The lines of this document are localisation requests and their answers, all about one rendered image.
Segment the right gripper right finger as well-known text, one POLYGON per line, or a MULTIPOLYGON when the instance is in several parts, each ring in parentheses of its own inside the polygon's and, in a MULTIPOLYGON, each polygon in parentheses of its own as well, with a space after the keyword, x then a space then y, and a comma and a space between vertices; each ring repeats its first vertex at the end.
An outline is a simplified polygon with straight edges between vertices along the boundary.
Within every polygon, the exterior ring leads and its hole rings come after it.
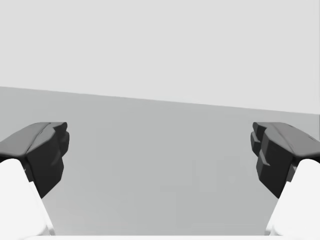
POLYGON ((282 122, 254 122, 260 182, 278 199, 266 236, 320 236, 320 141, 282 122))

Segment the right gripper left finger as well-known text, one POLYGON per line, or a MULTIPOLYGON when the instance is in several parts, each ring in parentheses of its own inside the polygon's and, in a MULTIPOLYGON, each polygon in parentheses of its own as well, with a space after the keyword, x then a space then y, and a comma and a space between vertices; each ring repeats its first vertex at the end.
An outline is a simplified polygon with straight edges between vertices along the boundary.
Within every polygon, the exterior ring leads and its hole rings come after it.
POLYGON ((43 204, 62 179, 66 122, 37 122, 0 141, 0 236, 54 236, 43 204))

